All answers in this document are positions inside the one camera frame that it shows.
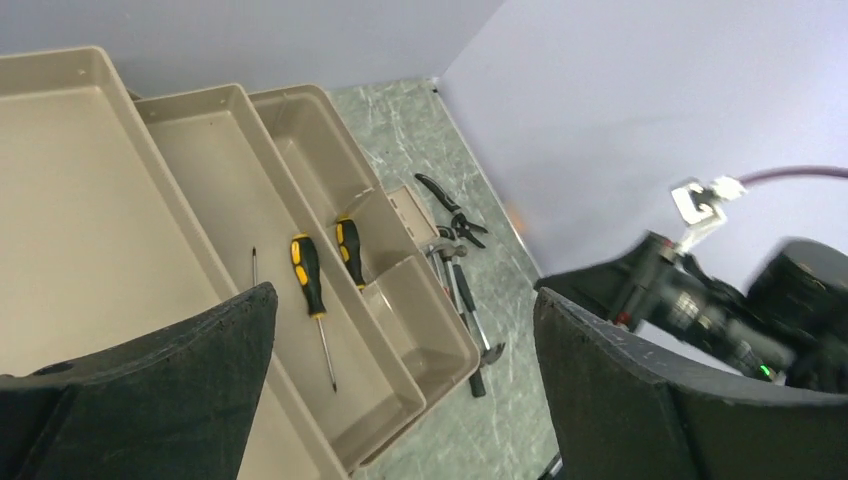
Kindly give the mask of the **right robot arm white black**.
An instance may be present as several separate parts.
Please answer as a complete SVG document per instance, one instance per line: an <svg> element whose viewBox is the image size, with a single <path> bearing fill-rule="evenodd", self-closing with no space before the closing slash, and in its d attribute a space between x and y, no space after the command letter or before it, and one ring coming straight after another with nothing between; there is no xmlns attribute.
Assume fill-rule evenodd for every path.
<svg viewBox="0 0 848 480"><path fill-rule="evenodd" d="M631 332L649 323L750 378L847 391L847 256L815 240L784 239L745 292L655 232L534 288Z"/></svg>

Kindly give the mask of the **short claw hammer black grip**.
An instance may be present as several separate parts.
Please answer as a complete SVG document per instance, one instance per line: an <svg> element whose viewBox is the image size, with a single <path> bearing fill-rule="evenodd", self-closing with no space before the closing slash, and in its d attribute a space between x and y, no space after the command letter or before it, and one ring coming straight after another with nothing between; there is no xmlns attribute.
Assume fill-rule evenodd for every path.
<svg viewBox="0 0 848 480"><path fill-rule="evenodd" d="M480 322L478 316L478 309L461 265L459 263L454 264L452 267L452 271L453 277L456 281L456 286L460 294L460 298L464 303L465 310L467 311L468 315L472 319L476 329L480 334L480 338L483 345L483 350L481 352L481 363L483 365L492 365L501 358L506 343L500 342L496 343L495 345L491 344Z"/></svg>

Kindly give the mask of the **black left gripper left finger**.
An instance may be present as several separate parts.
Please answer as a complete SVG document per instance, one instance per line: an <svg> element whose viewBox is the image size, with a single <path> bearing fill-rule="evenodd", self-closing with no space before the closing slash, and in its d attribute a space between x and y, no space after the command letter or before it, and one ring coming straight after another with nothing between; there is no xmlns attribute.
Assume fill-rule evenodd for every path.
<svg viewBox="0 0 848 480"><path fill-rule="evenodd" d="M234 479L272 356L263 282L114 347L1 378L5 479Z"/></svg>

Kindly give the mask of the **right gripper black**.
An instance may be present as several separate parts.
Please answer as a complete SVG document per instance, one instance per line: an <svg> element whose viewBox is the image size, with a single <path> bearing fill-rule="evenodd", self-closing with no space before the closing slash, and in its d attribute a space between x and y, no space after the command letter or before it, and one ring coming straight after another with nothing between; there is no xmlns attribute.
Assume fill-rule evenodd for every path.
<svg viewBox="0 0 848 480"><path fill-rule="evenodd" d="M550 289L595 316L635 332L659 302L678 258L673 241L649 231L616 258L539 278L533 288L536 292Z"/></svg>

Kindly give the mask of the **blue handled screwdriver red collar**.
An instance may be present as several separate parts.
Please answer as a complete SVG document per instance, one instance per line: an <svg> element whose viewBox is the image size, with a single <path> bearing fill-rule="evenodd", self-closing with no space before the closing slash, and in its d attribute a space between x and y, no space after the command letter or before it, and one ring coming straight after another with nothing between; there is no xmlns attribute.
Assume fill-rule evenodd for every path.
<svg viewBox="0 0 848 480"><path fill-rule="evenodd" d="M440 260L438 258L438 255L434 254L434 253L430 253L428 255L428 258L429 258L430 265L431 265L431 267L434 271L434 274L436 275L439 283L441 285L444 285L444 279L443 279L443 275L442 275L442 271L441 271L441 267L440 267Z"/></svg>

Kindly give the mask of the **large black yellow screwdriver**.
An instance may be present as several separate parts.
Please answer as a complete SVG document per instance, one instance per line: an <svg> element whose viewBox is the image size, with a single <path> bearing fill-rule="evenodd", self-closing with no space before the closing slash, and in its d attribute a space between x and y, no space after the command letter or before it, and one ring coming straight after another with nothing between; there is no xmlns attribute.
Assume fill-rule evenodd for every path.
<svg viewBox="0 0 848 480"><path fill-rule="evenodd" d="M306 233L295 235L291 240L290 257L293 271L306 301L308 316L316 322L319 331L331 388L334 393L337 393L337 379L322 323L327 309L322 296L320 259L313 239Z"/></svg>

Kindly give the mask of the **small black yellow screwdriver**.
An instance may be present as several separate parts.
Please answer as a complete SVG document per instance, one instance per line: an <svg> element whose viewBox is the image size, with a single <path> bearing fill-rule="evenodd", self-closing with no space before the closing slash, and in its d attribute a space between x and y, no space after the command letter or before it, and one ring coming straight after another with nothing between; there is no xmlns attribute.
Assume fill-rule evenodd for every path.
<svg viewBox="0 0 848 480"><path fill-rule="evenodd" d="M252 247L251 251L251 272L252 272L252 284L253 286L257 286L259 284L259 271L258 271L258 263L257 263L257 249L256 247Z"/></svg>

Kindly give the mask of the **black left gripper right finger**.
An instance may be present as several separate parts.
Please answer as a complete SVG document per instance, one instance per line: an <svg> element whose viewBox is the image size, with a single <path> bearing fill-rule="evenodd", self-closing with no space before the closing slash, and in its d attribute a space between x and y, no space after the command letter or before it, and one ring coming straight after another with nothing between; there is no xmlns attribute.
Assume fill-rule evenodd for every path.
<svg viewBox="0 0 848 480"><path fill-rule="evenodd" d="M534 339L568 479L843 479L847 399L671 352L547 289Z"/></svg>

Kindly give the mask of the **beige plastic toolbox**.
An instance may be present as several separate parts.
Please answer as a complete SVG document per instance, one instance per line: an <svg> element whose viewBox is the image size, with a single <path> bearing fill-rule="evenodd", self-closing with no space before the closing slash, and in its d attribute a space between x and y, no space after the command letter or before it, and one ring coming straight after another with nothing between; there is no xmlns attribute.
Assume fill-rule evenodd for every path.
<svg viewBox="0 0 848 480"><path fill-rule="evenodd" d="M95 46L1 59L1 378L93 354L259 284L272 356L234 479L346 479L478 366L477 349L376 186L321 187L286 162L238 84L135 100ZM361 240L366 287L336 221ZM293 271L317 247L322 323Z"/></svg>

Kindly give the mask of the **long claw hammer black grip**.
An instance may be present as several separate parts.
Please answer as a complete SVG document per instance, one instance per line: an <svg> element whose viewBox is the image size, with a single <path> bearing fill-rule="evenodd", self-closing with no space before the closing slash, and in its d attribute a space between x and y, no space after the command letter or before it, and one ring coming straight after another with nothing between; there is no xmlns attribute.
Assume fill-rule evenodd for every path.
<svg viewBox="0 0 848 480"><path fill-rule="evenodd" d="M453 269L453 267L456 266L454 259L457 257L464 257L467 255L467 253L468 250L465 245L438 243L435 245L428 246L427 256L433 260L438 258L441 261L443 273L438 273L437 276L440 278L440 283L442 284L442 286L447 289L447 292L451 297L452 303L463 325L465 326L468 333L471 333L471 329L468 325L468 321L463 310L463 301L459 293L459 288L457 286L455 272ZM487 394L480 367L478 367L475 372L469 377L468 382L471 394L474 398L482 398Z"/></svg>

